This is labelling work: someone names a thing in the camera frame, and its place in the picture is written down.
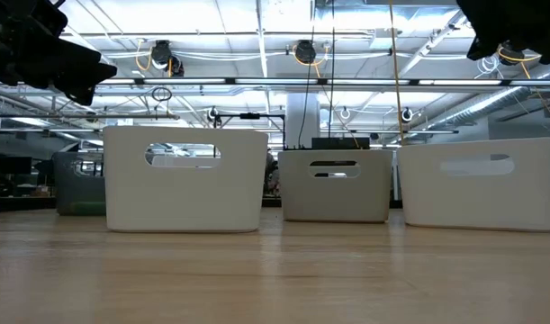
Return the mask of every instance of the wooden table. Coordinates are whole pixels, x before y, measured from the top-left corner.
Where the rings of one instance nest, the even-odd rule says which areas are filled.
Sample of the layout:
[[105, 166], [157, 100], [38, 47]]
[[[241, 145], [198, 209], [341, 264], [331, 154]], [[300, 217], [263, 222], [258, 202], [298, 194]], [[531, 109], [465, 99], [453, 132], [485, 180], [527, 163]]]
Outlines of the wooden table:
[[259, 232], [183, 235], [0, 213], [0, 323], [550, 324], [550, 234], [405, 227], [399, 211], [273, 209]]

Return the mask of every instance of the metal duct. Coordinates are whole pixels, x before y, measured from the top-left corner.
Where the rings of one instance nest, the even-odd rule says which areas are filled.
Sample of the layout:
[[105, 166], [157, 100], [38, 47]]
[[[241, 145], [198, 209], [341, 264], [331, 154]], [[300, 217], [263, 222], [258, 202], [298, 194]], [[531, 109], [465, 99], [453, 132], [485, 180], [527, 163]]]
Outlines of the metal duct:
[[[531, 78], [533, 79], [549, 79], [550, 65], [536, 67], [531, 72]], [[516, 104], [517, 100], [525, 101], [531, 94], [532, 91], [527, 86], [509, 87], [493, 94], [480, 94], [448, 110], [444, 116], [439, 115], [432, 121], [428, 121], [428, 125], [423, 123], [416, 128], [434, 130], [446, 126], [448, 122], [452, 122], [455, 126], [466, 122], [474, 122], [500, 109]]]

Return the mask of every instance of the desk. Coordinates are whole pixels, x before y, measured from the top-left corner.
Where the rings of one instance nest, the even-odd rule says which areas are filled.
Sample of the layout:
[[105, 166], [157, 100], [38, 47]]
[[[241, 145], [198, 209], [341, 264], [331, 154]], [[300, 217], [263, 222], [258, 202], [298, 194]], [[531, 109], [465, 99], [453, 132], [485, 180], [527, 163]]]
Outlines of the desk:
[[282, 222], [124, 234], [0, 213], [0, 323], [549, 323], [550, 233]]

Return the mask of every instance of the white storage bin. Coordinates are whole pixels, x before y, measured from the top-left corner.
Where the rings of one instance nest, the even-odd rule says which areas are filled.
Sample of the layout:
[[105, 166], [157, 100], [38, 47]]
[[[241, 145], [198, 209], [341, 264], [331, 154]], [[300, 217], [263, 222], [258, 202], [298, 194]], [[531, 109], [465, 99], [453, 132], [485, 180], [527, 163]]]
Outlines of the white storage bin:
[[[215, 145], [218, 163], [151, 165], [152, 143]], [[104, 129], [107, 225], [120, 231], [258, 228], [267, 135], [252, 130], [114, 126]]]
[[[278, 161], [286, 220], [384, 222], [388, 219], [391, 151], [295, 150], [279, 153]], [[313, 162], [333, 161], [356, 162], [356, 165], [311, 166]]]
[[405, 146], [398, 154], [408, 224], [550, 230], [550, 139]]

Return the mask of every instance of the ceiling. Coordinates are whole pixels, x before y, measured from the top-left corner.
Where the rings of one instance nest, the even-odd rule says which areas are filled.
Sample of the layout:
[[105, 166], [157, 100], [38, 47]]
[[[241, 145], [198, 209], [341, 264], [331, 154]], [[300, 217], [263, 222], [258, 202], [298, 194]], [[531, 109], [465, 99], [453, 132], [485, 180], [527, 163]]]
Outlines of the ceiling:
[[[488, 78], [482, 73], [494, 61], [473, 62], [465, 57], [473, 42], [474, 31], [453, 0], [395, 1], [394, 25], [399, 70], [413, 64], [405, 78]], [[103, 60], [118, 68], [117, 77], [164, 77], [151, 67], [140, 70], [136, 63], [148, 65], [149, 48], [156, 40], [171, 41], [171, 48], [185, 67], [185, 77], [317, 77], [317, 70], [297, 63], [292, 48], [299, 40], [314, 39], [321, 77], [392, 78], [394, 59], [391, 20], [386, 0], [67, 0], [60, 10], [68, 17], [62, 38], [103, 54]], [[437, 38], [450, 23], [457, 23], [442, 35], [424, 57], [411, 62], [418, 50]], [[332, 31], [335, 28], [334, 76]], [[536, 63], [529, 62], [529, 68]], [[499, 67], [505, 78], [518, 78], [520, 67]], [[52, 98], [64, 113], [83, 113], [89, 109], [69, 103], [61, 95], [28, 95], [29, 89], [0, 87], [10, 95], [22, 95], [33, 104], [50, 107]], [[197, 86], [183, 86], [196, 92]], [[329, 91], [320, 91], [321, 107], [329, 106]], [[229, 89], [217, 87], [223, 93]], [[433, 117], [478, 92], [447, 89], [440, 92], [402, 92], [401, 105]], [[286, 107], [287, 89], [244, 89], [236, 94], [186, 94], [164, 104], [187, 122], [199, 120], [211, 107], [222, 112], [277, 113]], [[377, 91], [335, 91], [333, 105], [349, 109], [350, 128], [391, 128], [397, 123], [396, 93]], [[157, 103], [136, 95], [96, 96], [90, 109], [109, 113], [145, 113]], [[265, 128], [268, 121], [233, 121], [233, 125]]]

